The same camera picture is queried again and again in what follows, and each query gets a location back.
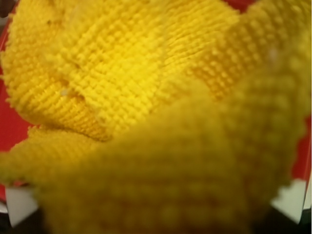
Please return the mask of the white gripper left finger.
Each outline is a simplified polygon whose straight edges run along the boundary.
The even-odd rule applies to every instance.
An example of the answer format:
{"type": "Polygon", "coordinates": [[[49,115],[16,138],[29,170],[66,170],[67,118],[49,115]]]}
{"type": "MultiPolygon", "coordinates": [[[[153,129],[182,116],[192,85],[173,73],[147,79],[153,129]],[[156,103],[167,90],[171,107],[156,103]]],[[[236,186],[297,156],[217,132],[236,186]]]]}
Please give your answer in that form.
{"type": "Polygon", "coordinates": [[[6,187],[5,196],[9,221],[12,227],[16,227],[39,209],[29,186],[6,187]]]}

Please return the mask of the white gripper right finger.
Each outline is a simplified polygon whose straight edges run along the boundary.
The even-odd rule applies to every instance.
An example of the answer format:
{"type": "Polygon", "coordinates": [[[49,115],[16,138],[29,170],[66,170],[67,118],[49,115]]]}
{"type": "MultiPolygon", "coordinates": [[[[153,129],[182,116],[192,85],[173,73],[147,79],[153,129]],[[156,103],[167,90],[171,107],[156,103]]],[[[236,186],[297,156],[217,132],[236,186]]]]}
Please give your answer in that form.
{"type": "Polygon", "coordinates": [[[299,224],[303,212],[305,194],[306,182],[295,179],[290,185],[282,186],[278,190],[277,196],[271,201],[271,205],[295,224],[299,224]]]}

